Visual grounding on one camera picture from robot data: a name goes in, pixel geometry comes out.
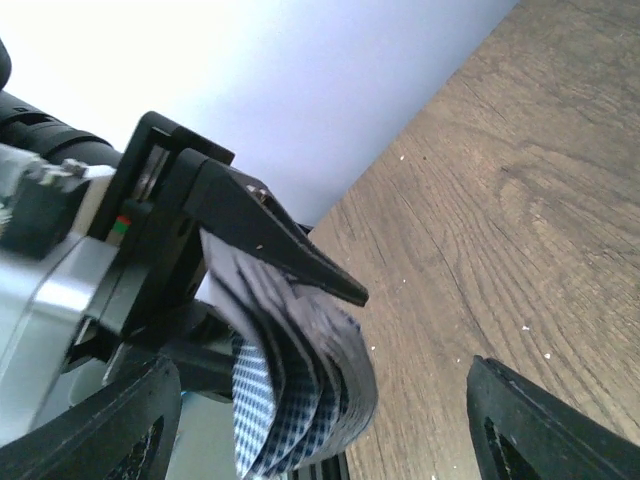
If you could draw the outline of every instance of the silver metal housing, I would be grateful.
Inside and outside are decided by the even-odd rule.
[[[116,251],[77,234],[40,261],[0,249],[0,446],[34,428]]]

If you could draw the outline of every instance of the blue checkered fabric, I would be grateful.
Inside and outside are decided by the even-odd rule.
[[[329,458],[378,400],[360,325],[325,292],[206,232],[211,299],[233,330],[236,469],[274,478]]]
[[[264,355],[240,336],[231,341],[235,357],[232,379],[236,470],[245,478],[260,455],[273,420],[276,401]]]
[[[267,471],[267,477],[295,470],[304,460],[316,454],[329,438],[340,415],[340,390],[331,384],[326,372],[323,372],[323,376],[324,389],[311,427],[293,450]]]
[[[271,471],[304,438],[320,403],[322,389],[313,363],[308,357],[305,360],[303,352],[292,342],[288,343],[288,348],[282,348],[287,358],[284,365],[287,388],[265,448],[251,469],[257,475]]]

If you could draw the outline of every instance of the wood grain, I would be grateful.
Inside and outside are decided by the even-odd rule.
[[[474,354],[640,443],[639,25],[523,1],[314,231],[371,292],[355,480],[479,478]]]

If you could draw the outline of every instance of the folded fabric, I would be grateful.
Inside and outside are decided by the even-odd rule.
[[[378,401],[357,322],[322,290],[201,238],[209,300],[234,332],[238,476],[273,478],[344,451]]]

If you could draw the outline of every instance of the black plastic part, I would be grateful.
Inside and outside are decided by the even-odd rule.
[[[11,220],[0,236],[0,247],[36,259],[67,236],[89,187],[88,181],[76,177],[47,185],[41,176],[36,170],[23,177],[9,205]]]
[[[89,132],[76,130],[7,92],[0,92],[0,143],[39,154],[59,165],[66,158],[117,167],[120,153]]]
[[[347,457],[344,453],[289,474],[289,480],[349,480],[350,478]]]
[[[180,409],[175,366],[153,358],[0,449],[0,478],[164,479]]]
[[[249,189],[263,192],[263,201]],[[184,210],[227,244],[300,281],[359,306],[369,298],[367,289],[315,247],[267,187],[252,177],[206,162]]]
[[[231,164],[234,157],[234,154],[226,148],[156,112],[145,114],[140,119],[129,145],[122,155],[118,170],[111,180],[104,200],[89,229],[89,236],[99,240],[107,238],[113,221],[120,214],[122,204],[132,197],[155,147],[170,152],[166,165],[163,167],[167,173],[176,163],[176,157],[188,148],[227,165]]]
[[[182,391],[231,403],[231,379],[234,359],[231,355],[209,350],[184,340],[172,340],[159,350],[170,358],[180,374]],[[140,347],[127,348],[118,364],[118,375],[149,361],[156,354]]]
[[[631,480],[640,448],[497,360],[475,357],[467,413],[483,480]]]
[[[156,312],[193,299],[204,278],[199,230],[180,208],[201,162],[192,157],[176,163],[155,205],[126,201],[120,210],[131,226],[87,310],[120,336],[148,326]]]
[[[169,311],[157,312],[149,318],[147,328],[131,336],[128,343],[154,352],[175,339],[199,343],[207,340],[201,333],[205,325],[217,325],[218,332],[226,329],[228,333],[228,328],[216,317],[214,307],[193,299]]]
[[[301,223],[298,224],[298,227],[300,227],[300,230],[302,230],[305,235],[309,235],[311,233],[311,230],[313,230],[313,227],[310,227],[309,225],[303,225]]]

